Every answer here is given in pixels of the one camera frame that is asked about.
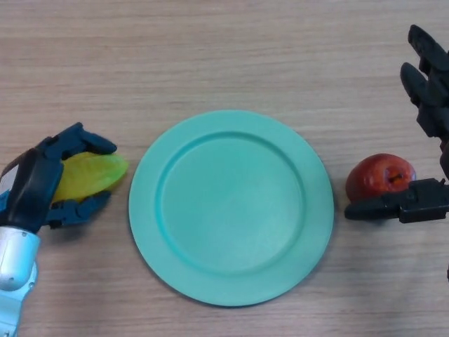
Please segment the teal plate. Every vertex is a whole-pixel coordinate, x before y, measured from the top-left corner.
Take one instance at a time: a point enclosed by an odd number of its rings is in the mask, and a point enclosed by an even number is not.
[[[223,306],[275,298],[319,262],[333,227],[328,174],[291,128],[218,111],[165,132],[129,196],[135,243],[169,286]]]

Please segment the table surface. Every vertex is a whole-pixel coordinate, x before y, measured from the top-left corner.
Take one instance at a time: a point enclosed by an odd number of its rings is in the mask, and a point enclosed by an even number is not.
[[[342,216],[369,154],[442,178],[440,150],[399,79],[418,64],[411,24],[449,47],[446,0],[5,0],[0,3],[0,164],[75,121],[111,138],[127,178],[92,225],[41,231],[39,284],[20,337],[445,336],[446,222]],[[263,305],[222,309],[171,291],[130,235],[130,181],[167,128],[226,108],[273,116],[321,156],[336,199],[328,251]]]

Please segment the robotic hand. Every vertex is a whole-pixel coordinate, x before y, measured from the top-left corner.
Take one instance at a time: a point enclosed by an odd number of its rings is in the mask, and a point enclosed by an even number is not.
[[[419,69],[427,79],[411,64],[404,63],[401,81],[412,104],[418,108],[418,124],[428,137],[441,139],[440,165],[449,178],[449,55],[416,25],[410,28],[408,42],[419,55]],[[354,202],[348,205],[344,214],[352,220],[399,218],[402,223],[446,217],[449,185],[445,185],[444,180],[416,180],[408,187],[402,192]]]
[[[80,202],[52,204],[62,177],[62,160],[81,152],[115,151],[115,144],[77,123],[44,139],[4,169],[0,176],[0,337],[17,336],[22,302],[36,284],[40,228],[85,222],[110,197],[104,191]]]

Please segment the yellow mango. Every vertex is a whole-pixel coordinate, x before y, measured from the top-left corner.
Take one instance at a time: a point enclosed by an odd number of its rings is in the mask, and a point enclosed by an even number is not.
[[[62,162],[64,171],[53,202],[84,199],[112,189],[125,175],[128,162],[117,154],[82,152]]]

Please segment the red apple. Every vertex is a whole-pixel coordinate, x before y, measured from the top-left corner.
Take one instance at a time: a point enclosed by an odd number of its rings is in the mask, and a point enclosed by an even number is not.
[[[415,169],[405,159],[387,153],[374,154],[351,171],[346,180],[346,194],[351,202],[378,197],[385,192],[406,190],[415,179]]]

